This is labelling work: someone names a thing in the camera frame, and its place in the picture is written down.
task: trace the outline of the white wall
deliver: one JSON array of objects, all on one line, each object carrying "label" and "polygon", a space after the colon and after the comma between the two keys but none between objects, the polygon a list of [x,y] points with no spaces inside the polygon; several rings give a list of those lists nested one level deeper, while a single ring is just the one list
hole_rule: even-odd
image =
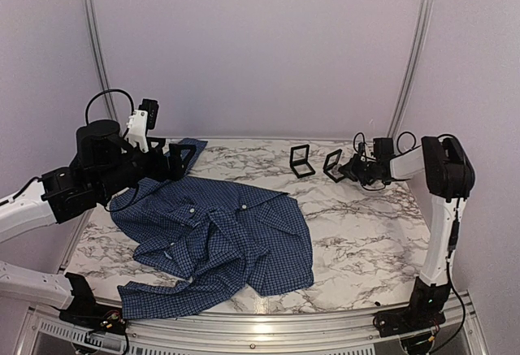
[{"label": "white wall", "polygon": [[[402,129],[451,132],[474,165],[455,276],[500,355],[520,348],[519,111],[520,0],[435,0]],[[411,185],[427,208],[423,179]]]},{"label": "white wall", "polygon": [[[76,152],[85,104],[98,91],[82,10],[81,0],[0,0],[0,197]],[[70,230],[16,237],[0,245],[0,260],[56,272]],[[27,307],[0,299],[1,354],[13,353]]]},{"label": "white wall", "polygon": [[386,134],[419,1],[95,0],[110,84],[159,100],[155,134],[302,138]]}]

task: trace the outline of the plaid fabric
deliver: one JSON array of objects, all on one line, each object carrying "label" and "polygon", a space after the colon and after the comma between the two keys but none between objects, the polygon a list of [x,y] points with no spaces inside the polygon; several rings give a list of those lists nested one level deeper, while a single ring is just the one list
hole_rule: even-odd
[{"label": "plaid fabric", "polygon": [[[111,209],[132,195],[114,199]],[[112,218],[140,243],[138,262],[186,279],[175,287],[119,286],[125,318],[198,314],[246,284],[271,296],[314,282],[309,228],[285,193],[191,176],[175,183],[142,180],[136,204]]]}]

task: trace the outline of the white marble tabletop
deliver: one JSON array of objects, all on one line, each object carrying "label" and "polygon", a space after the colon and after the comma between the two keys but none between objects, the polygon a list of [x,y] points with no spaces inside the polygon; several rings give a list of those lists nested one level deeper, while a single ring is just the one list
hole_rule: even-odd
[{"label": "white marble tabletop", "polygon": [[[299,180],[289,169],[289,153],[306,143],[316,175]],[[404,183],[380,192],[349,180],[335,184],[321,170],[326,155],[338,148],[344,151],[341,163],[347,162],[351,142],[209,140],[191,175],[289,193],[309,225],[314,251],[311,288],[260,297],[248,286],[209,311],[315,313],[409,300],[429,239],[414,197]],[[96,297],[112,301],[120,301],[117,286],[130,280],[175,286],[175,277],[132,259],[136,246],[98,207],[67,270],[84,275]]]}]

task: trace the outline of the marble table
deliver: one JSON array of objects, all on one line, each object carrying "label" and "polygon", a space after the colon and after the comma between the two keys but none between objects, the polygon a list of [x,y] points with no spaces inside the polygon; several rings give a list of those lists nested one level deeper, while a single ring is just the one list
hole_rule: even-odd
[{"label": "marble table", "polygon": [[[316,175],[299,180],[289,169],[289,153],[292,146],[306,143]],[[312,238],[315,283],[275,297],[260,297],[246,287],[208,311],[316,313],[409,300],[429,239],[414,197],[405,183],[380,192],[349,180],[334,183],[321,170],[327,154],[338,148],[345,163],[351,142],[209,140],[191,175],[285,191],[298,200]],[[116,302],[117,286],[130,280],[175,286],[175,277],[132,259],[136,246],[98,207],[67,270],[84,275],[96,297]]]}]

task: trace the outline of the shirt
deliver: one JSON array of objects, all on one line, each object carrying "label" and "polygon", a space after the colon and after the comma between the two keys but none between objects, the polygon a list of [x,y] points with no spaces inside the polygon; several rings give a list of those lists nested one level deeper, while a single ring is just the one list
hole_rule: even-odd
[{"label": "shirt", "polygon": [[[197,149],[206,144],[181,142]],[[132,195],[114,199],[111,209]],[[175,287],[118,286],[128,319],[198,314],[246,284],[272,296],[314,282],[309,228],[286,193],[192,176],[175,183],[142,180],[136,203],[112,219],[140,243],[138,262],[186,279]]]}]

